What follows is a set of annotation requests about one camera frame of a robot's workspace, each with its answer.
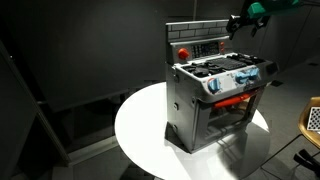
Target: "burner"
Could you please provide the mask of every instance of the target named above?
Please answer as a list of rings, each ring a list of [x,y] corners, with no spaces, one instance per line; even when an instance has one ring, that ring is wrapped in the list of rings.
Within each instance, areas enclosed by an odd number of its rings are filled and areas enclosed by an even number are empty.
[[[238,68],[247,66],[247,64],[245,63],[235,61],[229,58],[218,58],[218,59],[208,60],[207,62],[210,64],[214,64],[215,66],[218,66],[225,70],[233,70],[233,69],[238,69]]]
[[[248,55],[243,55],[243,54],[227,56],[227,58],[243,62],[243,63],[245,63],[247,65],[255,65],[255,64],[259,64],[259,63],[265,62],[263,59],[259,59],[259,58],[255,57],[255,56],[248,56]]]
[[[183,67],[183,69],[197,77],[206,77],[224,72],[223,68],[209,62],[192,63],[190,66]]]

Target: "red button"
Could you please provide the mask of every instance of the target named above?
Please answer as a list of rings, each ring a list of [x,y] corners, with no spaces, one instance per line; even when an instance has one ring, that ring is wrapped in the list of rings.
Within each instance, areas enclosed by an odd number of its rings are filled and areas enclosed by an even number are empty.
[[[181,48],[178,51],[178,56],[180,59],[185,60],[185,59],[187,59],[187,57],[189,57],[189,52],[186,48]]]
[[[220,54],[224,55],[224,48],[220,49]]]

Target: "white round table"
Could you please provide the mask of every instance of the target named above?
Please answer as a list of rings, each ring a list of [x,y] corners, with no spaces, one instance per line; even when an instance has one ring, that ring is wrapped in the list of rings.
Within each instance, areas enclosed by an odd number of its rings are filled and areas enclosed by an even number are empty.
[[[189,154],[165,137],[166,83],[146,87],[118,111],[115,133],[125,154],[145,171],[165,180],[241,179],[265,160],[270,135],[256,111],[246,130]]]

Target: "black panel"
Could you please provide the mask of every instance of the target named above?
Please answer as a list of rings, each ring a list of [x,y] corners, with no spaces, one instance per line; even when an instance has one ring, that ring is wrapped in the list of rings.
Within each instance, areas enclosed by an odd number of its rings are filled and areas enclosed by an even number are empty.
[[[193,0],[1,2],[0,13],[54,111],[165,79],[165,23]]]
[[[274,80],[271,82],[271,86],[274,86],[274,87],[279,87],[283,84],[283,82],[281,81],[277,81],[277,80]]]
[[[31,98],[6,63],[0,42],[0,179],[9,179],[35,118]]]
[[[192,46],[192,58],[219,54],[218,42],[199,44]]]
[[[318,66],[319,64],[318,63],[309,63],[308,65],[309,66]]]

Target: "floor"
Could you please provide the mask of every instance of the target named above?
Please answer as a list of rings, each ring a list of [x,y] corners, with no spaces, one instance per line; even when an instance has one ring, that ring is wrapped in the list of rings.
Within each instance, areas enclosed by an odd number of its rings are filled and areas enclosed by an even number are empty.
[[[299,130],[297,122],[301,111],[312,96],[320,95],[320,65],[300,64],[281,73],[277,80],[281,83],[270,85],[259,104],[258,110],[266,119],[271,146],[269,155],[274,154],[284,144],[293,139]],[[297,167],[293,155],[301,149],[310,153],[317,149],[304,138],[298,139],[287,149],[268,162],[264,169],[281,179],[317,179],[313,172]],[[120,147],[113,148],[73,167],[54,167],[39,180],[152,180],[154,177],[137,167],[123,153]],[[258,169],[245,180],[277,179]]]

